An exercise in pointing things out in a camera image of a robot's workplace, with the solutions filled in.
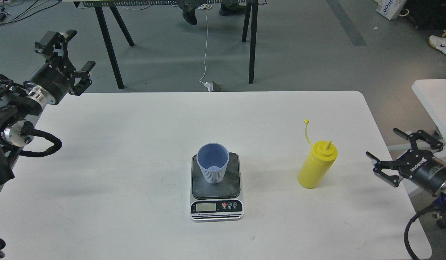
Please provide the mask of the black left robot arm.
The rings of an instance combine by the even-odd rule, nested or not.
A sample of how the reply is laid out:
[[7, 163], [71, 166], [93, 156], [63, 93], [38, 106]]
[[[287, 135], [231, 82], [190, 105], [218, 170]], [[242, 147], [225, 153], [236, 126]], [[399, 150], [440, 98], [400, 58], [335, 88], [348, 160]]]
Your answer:
[[77, 71], [68, 58], [68, 43], [76, 34], [49, 31], [36, 42], [34, 51], [45, 62], [22, 84], [0, 74], [0, 188], [15, 177], [19, 156], [45, 157], [62, 147], [59, 138], [37, 130], [35, 123], [46, 105], [59, 104], [66, 94], [80, 96], [92, 83], [95, 62]]

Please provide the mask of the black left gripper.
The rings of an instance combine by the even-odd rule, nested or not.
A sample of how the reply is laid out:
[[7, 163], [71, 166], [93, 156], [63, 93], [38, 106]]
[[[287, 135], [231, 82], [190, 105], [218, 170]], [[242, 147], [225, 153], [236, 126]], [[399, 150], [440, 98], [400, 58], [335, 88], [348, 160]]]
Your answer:
[[41, 106], [57, 105], [67, 93], [80, 96], [92, 84], [90, 72], [96, 62], [87, 61], [81, 71], [76, 71], [68, 59], [68, 42], [76, 34], [76, 30], [48, 31], [34, 44], [35, 53], [42, 55], [45, 63], [24, 82], [24, 87]]

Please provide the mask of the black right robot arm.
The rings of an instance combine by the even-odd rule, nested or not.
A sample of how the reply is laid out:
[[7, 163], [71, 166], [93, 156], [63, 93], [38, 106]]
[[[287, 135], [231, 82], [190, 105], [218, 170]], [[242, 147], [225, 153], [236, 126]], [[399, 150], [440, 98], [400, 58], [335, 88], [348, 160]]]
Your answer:
[[443, 143], [424, 130], [405, 133], [398, 128], [393, 132], [410, 144], [409, 149], [394, 161], [382, 161], [370, 152], [366, 156], [372, 160], [373, 172], [389, 185], [398, 187], [403, 179], [409, 180], [434, 197], [425, 208], [417, 211], [406, 224], [403, 241], [413, 260], [418, 259], [409, 242], [411, 225], [425, 214], [436, 218], [436, 224], [446, 229], [446, 162], [437, 158], [434, 152], [443, 151]]

